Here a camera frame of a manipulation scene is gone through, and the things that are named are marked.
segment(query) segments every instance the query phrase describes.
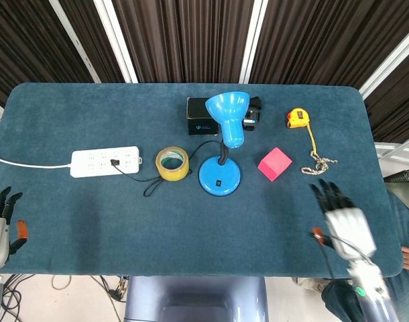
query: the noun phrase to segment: cable on floor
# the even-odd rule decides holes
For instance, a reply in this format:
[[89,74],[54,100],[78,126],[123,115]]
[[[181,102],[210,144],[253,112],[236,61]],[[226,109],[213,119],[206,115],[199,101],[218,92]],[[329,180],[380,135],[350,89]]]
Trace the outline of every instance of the cable on floor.
[[53,275],[53,276],[51,277],[51,287],[52,287],[54,290],[64,290],[64,289],[66,289],[66,288],[70,285],[70,282],[72,282],[72,275],[69,275],[69,279],[68,279],[68,282],[66,283],[66,285],[64,285],[64,286],[62,286],[62,287],[56,287],[56,286],[54,286],[54,279],[56,278],[56,276],[57,276],[57,275]]
[[105,291],[106,295],[108,296],[108,299],[111,301],[112,308],[113,308],[113,311],[114,311],[115,315],[117,316],[118,322],[121,322],[121,319],[119,318],[119,315],[118,315],[118,312],[117,312],[117,308],[115,308],[115,305],[113,304],[111,295],[106,291],[106,288],[105,288],[94,276],[90,275],[90,277],[91,277],[101,288],[103,288],[103,290]]
[[4,310],[2,317],[0,318],[0,322],[5,318],[6,313],[12,315],[14,317],[14,322],[21,322],[21,318],[19,317],[19,312],[21,309],[21,299],[22,295],[21,292],[17,290],[17,287],[20,283],[32,278],[35,274],[27,276],[27,274],[13,274],[11,275],[5,284],[3,285],[2,291],[2,309]]

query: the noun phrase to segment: white floor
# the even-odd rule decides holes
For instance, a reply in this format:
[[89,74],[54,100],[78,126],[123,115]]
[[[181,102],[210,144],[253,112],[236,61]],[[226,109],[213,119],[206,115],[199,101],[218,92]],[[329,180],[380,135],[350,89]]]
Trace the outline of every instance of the white floor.
[[[383,175],[409,168],[390,161],[381,162]],[[36,275],[18,286],[22,293],[20,317],[23,322],[117,322],[117,317],[102,288],[89,276],[73,276],[65,290],[51,287],[51,275]],[[118,277],[108,276],[115,288]],[[55,286],[61,287],[67,276],[57,276]],[[266,278],[270,322],[333,322],[339,321],[329,313],[317,292],[303,290],[291,278]],[[122,320],[124,304],[115,303]],[[5,322],[14,318],[7,315]]]

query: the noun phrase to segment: power outlet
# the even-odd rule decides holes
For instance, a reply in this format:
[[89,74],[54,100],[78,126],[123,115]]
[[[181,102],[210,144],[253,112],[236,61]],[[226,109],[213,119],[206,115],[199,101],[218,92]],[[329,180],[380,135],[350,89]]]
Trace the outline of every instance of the power outlet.
[[84,178],[121,174],[111,164],[112,159],[119,160],[117,168],[124,173],[139,172],[139,165],[142,163],[137,146],[74,151],[70,161],[70,175]]

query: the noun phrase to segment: white pole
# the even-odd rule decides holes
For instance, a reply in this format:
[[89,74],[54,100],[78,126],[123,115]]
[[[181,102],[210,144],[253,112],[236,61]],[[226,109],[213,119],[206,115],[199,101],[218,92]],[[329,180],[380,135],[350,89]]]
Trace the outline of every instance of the white pole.
[[253,2],[251,20],[246,37],[245,51],[243,52],[242,67],[240,69],[239,84],[247,84],[251,76],[253,59],[257,50],[259,34],[266,14],[268,0]]
[[367,79],[364,85],[361,86],[359,92],[363,95],[363,99],[369,97],[371,92],[373,92],[408,55],[409,33]]
[[58,19],[62,23],[64,30],[66,30],[66,33],[69,35],[70,40],[72,40],[72,43],[74,44],[76,50],[78,50],[79,56],[82,58],[82,61],[84,62],[86,69],[89,70],[91,77],[93,78],[95,83],[101,83],[99,76],[97,75],[97,72],[93,65],[91,64],[90,58],[87,56],[84,48],[82,47],[82,44],[80,43],[78,36],[76,35],[72,25],[70,24],[70,21],[68,17],[66,16],[60,2],[58,0],[48,0],[52,6],[52,9],[55,11]]
[[106,35],[126,83],[138,83],[112,0],[94,0]]

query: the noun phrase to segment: lamp shade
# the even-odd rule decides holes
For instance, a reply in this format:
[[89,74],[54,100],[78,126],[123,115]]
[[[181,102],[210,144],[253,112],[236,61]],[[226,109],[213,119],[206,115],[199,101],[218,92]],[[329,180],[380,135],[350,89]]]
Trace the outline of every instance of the lamp shade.
[[219,123],[224,144],[228,148],[238,148],[243,144],[242,121],[249,106],[249,94],[228,92],[211,97],[206,101],[206,109]]

